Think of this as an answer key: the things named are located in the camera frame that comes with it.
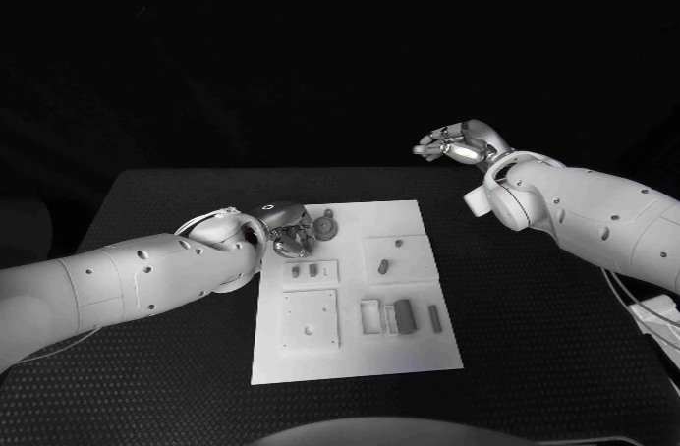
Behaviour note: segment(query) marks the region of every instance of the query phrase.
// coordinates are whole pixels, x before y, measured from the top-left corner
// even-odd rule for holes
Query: table
[[[416,199],[465,369],[250,386],[259,276],[106,327],[17,365],[7,444],[243,444],[331,418],[445,419],[534,441],[680,441],[680,400],[599,269],[537,231],[473,218],[471,167],[155,169],[121,173],[79,252],[227,206]]]

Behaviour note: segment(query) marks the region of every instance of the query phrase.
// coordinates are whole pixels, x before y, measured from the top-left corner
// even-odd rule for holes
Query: robotic arm
[[[478,120],[435,130],[413,153],[427,161],[446,155],[481,169],[482,184],[465,195],[476,217],[492,212],[511,230],[547,232],[587,262],[680,294],[674,198],[628,179],[514,150]]]
[[[240,288],[266,242],[282,257],[314,248],[303,206],[233,207],[159,234],[0,271],[0,373],[30,353],[106,325],[162,313]]]

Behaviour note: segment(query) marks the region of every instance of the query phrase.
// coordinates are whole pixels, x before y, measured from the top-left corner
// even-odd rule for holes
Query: dark fabric table surface
[[[535,441],[680,440],[680,401],[599,269],[534,230],[473,218],[475,168],[164,169],[121,174],[79,252],[275,200],[416,199],[465,369],[250,386],[259,276],[17,365],[0,444],[243,444],[331,418],[445,419]]]

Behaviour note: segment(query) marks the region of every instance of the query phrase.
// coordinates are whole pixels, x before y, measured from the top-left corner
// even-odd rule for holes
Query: black background
[[[677,0],[4,0],[2,20],[1,192],[46,202],[51,257],[125,169],[417,166],[469,118],[680,191]]]

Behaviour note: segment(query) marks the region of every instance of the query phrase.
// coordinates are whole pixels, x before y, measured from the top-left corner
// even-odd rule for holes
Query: white paper sheet
[[[257,328],[255,333],[255,352],[250,383],[269,384],[302,380],[355,377],[364,375],[396,374],[430,370],[459,369],[463,367],[456,338],[443,301],[437,276],[432,278],[430,267],[435,260],[426,239],[414,239],[417,245],[409,247],[407,240],[393,252],[391,274],[397,274],[401,262],[410,258],[426,261],[425,280],[400,283],[370,284],[367,251],[374,251],[376,237],[425,236],[417,202],[396,200],[378,202],[328,203],[305,205],[311,219],[322,215],[325,208],[334,213],[338,232],[332,240],[316,242],[314,254],[299,262],[337,260],[338,283],[314,287],[291,287],[285,280],[285,264],[292,260],[279,257],[270,248],[262,261],[257,302]],[[282,332],[288,325],[282,311],[282,293],[335,290],[338,348],[332,350],[283,349]],[[383,306],[399,299],[409,299],[417,331],[410,335],[387,336]],[[378,300],[381,314],[381,336],[363,336],[360,301]],[[427,306],[435,305],[442,323],[442,333],[432,330]]]

